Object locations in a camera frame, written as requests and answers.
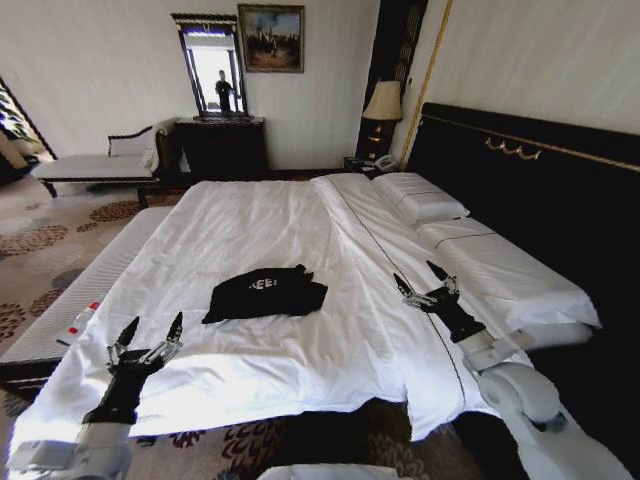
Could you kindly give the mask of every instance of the floral carpet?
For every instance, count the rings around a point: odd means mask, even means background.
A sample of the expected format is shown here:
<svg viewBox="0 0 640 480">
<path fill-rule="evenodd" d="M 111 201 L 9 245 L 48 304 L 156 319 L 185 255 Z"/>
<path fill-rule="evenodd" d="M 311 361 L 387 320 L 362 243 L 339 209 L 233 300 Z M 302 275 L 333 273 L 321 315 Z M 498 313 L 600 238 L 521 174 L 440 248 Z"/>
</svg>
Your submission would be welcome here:
<svg viewBox="0 0 640 480">
<path fill-rule="evenodd" d="M 134 188 L 56 188 L 52 199 L 32 177 L 0 187 L 0 355 L 138 211 Z M 0 406 L 4 461 L 25 405 L 0 392 Z M 350 414 L 304 413 L 132 440 L 128 478 L 245 480 L 294 463 L 389 466 L 421 480 L 483 478 L 450 426 L 421 442 L 409 442 L 409 433 L 404 405 L 372 400 Z"/>
</svg>

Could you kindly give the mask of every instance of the picture frame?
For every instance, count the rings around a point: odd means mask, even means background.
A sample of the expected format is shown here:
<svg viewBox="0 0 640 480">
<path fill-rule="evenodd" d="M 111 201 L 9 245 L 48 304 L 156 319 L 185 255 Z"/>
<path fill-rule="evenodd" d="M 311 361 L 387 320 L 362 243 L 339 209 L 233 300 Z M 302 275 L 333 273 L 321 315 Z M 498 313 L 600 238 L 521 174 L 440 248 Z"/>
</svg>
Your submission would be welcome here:
<svg viewBox="0 0 640 480">
<path fill-rule="evenodd" d="M 247 72 L 304 73 L 304 6 L 238 5 Z"/>
</svg>

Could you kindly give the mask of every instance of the telephone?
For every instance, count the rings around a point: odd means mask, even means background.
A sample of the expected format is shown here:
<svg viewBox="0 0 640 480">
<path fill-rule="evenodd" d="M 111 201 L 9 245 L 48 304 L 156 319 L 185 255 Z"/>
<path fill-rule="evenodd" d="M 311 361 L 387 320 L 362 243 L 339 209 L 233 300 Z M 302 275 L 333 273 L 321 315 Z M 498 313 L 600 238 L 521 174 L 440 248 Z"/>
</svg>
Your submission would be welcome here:
<svg viewBox="0 0 640 480">
<path fill-rule="evenodd" d="M 374 163 L 374 165 L 382 172 L 391 172 L 392 170 L 395 170 L 397 164 L 398 161 L 394 160 L 391 155 L 383 155 Z"/>
</svg>

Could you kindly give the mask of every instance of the mirror frame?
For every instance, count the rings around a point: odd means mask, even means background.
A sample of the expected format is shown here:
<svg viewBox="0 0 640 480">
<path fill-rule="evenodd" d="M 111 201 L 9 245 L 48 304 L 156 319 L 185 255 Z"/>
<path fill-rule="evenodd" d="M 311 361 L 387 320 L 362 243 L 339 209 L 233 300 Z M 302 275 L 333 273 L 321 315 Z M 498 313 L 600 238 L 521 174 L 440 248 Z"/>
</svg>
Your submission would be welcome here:
<svg viewBox="0 0 640 480">
<path fill-rule="evenodd" d="M 207 15 L 207 14 L 197 14 L 197 13 L 172 13 L 171 17 L 176 24 L 176 28 L 178 29 L 178 38 L 180 39 L 180 46 L 182 47 L 182 54 L 184 55 L 185 68 L 187 69 L 187 74 L 189 75 L 189 80 L 191 81 L 191 88 L 193 90 L 193 99 L 196 102 L 196 106 L 198 107 L 198 113 L 200 117 L 246 117 L 249 116 L 249 102 L 247 101 L 247 92 L 244 86 L 244 67 L 243 67 L 243 59 L 240 44 L 238 42 L 238 16 L 237 15 Z M 206 109 L 205 105 L 202 105 L 201 101 L 198 100 L 200 98 L 200 93 L 197 85 L 196 79 L 193 77 L 191 69 L 189 68 L 189 53 L 187 52 L 187 45 L 184 41 L 184 35 L 182 34 L 182 24 L 189 23 L 218 23 L 218 24 L 227 24 L 232 25 L 231 30 L 233 31 L 233 43 L 236 51 L 236 58 L 238 60 L 238 72 L 240 74 L 240 78 L 238 79 L 238 84 L 240 86 L 240 96 L 242 97 L 242 102 L 244 105 L 244 112 L 209 112 Z"/>
</svg>

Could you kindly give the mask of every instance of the red and white object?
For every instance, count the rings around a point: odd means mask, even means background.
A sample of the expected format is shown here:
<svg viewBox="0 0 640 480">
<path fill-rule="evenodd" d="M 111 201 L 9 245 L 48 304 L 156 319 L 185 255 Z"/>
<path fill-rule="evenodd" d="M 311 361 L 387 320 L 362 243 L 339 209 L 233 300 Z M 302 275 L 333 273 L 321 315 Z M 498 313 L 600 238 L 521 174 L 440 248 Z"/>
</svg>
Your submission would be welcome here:
<svg viewBox="0 0 640 480">
<path fill-rule="evenodd" d="M 102 297 L 95 302 L 92 302 L 87 308 L 82 310 L 71 325 L 68 325 L 64 330 L 58 333 L 56 342 L 70 347 L 80 337 L 80 335 L 82 335 L 82 332 L 84 332 L 84 329 L 87 327 L 87 323 L 100 306 L 100 302 L 102 302 Z"/>
</svg>

